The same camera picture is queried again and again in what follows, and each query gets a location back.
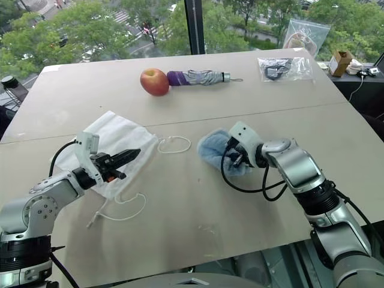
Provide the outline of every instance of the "plastic bag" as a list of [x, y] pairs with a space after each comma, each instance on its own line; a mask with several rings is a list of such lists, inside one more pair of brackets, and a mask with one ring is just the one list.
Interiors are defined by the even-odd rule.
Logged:
[[308, 58], [258, 58], [263, 82], [296, 81], [313, 79]]
[[316, 57], [330, 28], [328, 25], [290, 19], [283, 48], [304, 47]]

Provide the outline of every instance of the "apple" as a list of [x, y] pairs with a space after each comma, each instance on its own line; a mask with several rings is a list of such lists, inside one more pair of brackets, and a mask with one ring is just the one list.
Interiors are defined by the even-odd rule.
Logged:
[[140, 76], [140, 83], [144, 90], [153, 96], [166, 95], [169, 90], [167, 76], [156, 68], [144, 70]]

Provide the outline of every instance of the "blue towel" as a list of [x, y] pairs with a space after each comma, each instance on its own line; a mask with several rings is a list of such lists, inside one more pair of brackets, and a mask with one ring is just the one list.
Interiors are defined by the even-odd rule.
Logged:
[[[220, 170], [221, 158], [224, 154], [226, 143], [230, 139], [227, 131], [218, 129], [201, 138], [197, 144], [197, 153], [207, 163]], [[238, 167], [234, 166], [235, 160], [240, 153], [231, 149], [224, 159], [224, 172], [226, 176], [242, 176], [251, 172], [251, 168], [244, 162]]]

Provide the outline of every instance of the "cardboard box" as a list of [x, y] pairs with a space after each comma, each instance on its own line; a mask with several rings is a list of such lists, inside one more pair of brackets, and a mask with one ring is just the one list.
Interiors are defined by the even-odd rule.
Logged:
[[347, 67], [352, 59], [353, 55], [349, 51], [335, 51], [331, 61], [329, 62], [331, 75], [341, 77], [347, 70]]

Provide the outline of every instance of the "black wire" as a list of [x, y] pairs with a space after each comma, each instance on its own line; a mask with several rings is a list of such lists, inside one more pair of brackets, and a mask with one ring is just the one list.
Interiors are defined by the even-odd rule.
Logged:
[[377, 241], [379, 242], [380, 246], [382, 249], [384, 249], [384, 241], [383, 241], [383, 238], [380, 236], [380, 234], [378, 233], [378, 231], [376, 230], [376, 228], [372, 225], [372, 223], [369, 221], [369, 219], [364, 215], [364, 213], [356, 206], [356, 204], [354, 204], [351, 199], [349, 197], [347, 197], [346, 195], [344, 195], [342, 192], [340, 192], [339, 190], [337, 190], [336, 188], [334, 188], [334, 190], [336, 191], [336, 194], [344, 199], [344, 202], [345, 203], [348, 203], [350, 206], [352, 206], [352, 208], [360, 215], [360, 217], [366, 222], [368, 228], [371, 230], [371, 232], [373, 233], [373, 235], [376, 237]]
[[263, 184], [262, 184], [262, 190], [263, 190], [263, 196], [266, 200], [270, 201], [270, 202], [273, 202], [273, 201], [276, 201], [278, 200], [285, 192], [285, 190], [287, 189], [287, 184], [284, 185], [284, 187], [281, 189], [281, 191], [275, 196], [275, 197], [272, 197], [270, 198], [266, 191], [267, 191], [267, 188], [265, 187], [266, 186], [266, 178], [267, 178], [267, 175], [268, 175], [268, 170], [269, 170], [269, 165], [267, 164], [266, 167], [265, 167], [265, 171], [264, 171], [264, 177], [263, 177]]
[[68, 146], [72, 145], [72, 144], [75, 144], [75, 140], [73, 140], [72, 142], [69, 142], [67, 144], [65, 144], [63, 147], [61, 147], [55, 154], [55, 156], [53, 156], [52, 158], [52, 162], [50, 164], [50, 168], [49, 168], [49, 175], [48, 177], [51, 177], [53, 175], [53, 167], [55, 166], [55, 162], [56, 162], [56, 158], [59, 156], [59, 154]]
[[[225, 157], [226, 157], [227, 152], [229, 151], [229, 149], [230, 149], [230, 147], [227, 146], [227, 148], [225, 149], [224, 154], [223, 154], [223, 156], [222, 156], [222, 158], [221, 158], [221, 163], [220, 163], [221, 175], [222, 175], [222, 177], [223, 177], [225, 183], [227, 183], [227, 184], [228, 184], [229, 186], [231, 186], [233, 189], [238, 190], [238, 191], [240, 191], [240, 192], [244, 192], [244, 193], [257, 193], [257, 192], [262, 192], [263, 189], [246, 190], [246, 189], [239, 188], [239, 187], [233, 185], [231, 182], [229, 182], [229, 180], [227, 179], [227, 177], [226, 177], [226, 175], [225, 175], [225, 173], [224, 173], [224, 159], [225, 159]], [[281, 184], [284, 184], [284, 183], [285, 183], [285, 181], [280, 181], [280, 182], [278, 182], [278, 183], [276, 183], [276, 184], [274, 184], [274, 185], [265, 187], [265, 190], [269, 190], [269, 189], [275, 188], [275, 187], [277, 187], [277, 186], [279, 186], [279, 185], [281, 185]]]
[[76, 281], [73, 279], [71, 274], [66, 270], [66, 268], [61, 264], [59, 259], [56, 258], [56, 256], [50, 252], [49, 257], [51, 258], [52, 262], [60, 269], [60, 271], [64, 274], [66, 279], [71, 283], [73, 288], [80, 288], [79, 285], [77, 285]]

